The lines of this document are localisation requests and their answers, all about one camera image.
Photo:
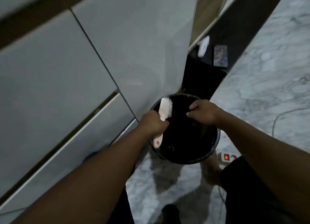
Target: black pants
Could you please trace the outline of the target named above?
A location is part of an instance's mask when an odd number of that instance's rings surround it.
[[[290,214],[280,205],[275,195],[256,175],[241,156],[226,166],[221,174],[227,191],[226,223],[293,223]],[[134,223],[126,188],[115,207],[109,224]]]

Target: person's left arm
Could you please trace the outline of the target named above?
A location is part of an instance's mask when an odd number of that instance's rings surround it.
[[[137,128],[69,173],[12,223],[107,223],[143,145],[168,125],[149,111]]]

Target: white hairbrush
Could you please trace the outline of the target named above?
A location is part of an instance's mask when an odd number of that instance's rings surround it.
[[[162,121],[165,121],[168,117],[172,115],[172,100],[164,96],[161,99],[160,107],[158,111],[159,117]],[[153,146],[157,149],[160,147],[162,142],[163,134],[153,139]]]

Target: bare foot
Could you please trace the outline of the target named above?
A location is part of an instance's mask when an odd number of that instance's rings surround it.
[[[219,167],[219,161],[214,151],[212,155],[206,158],[204,161],[200,162],[201,165],[201,173],[210,185],[218,185],[221,186],[220,182],[220,174],[222,169]]]

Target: forearm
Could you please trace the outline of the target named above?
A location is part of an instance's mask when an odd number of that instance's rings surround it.
[[[310,221],[310,154],[281,142],[227,112],[218,127],[295,217]]]
[[[14,223],[106,223],[148,138],[136,128],[72,171]]]

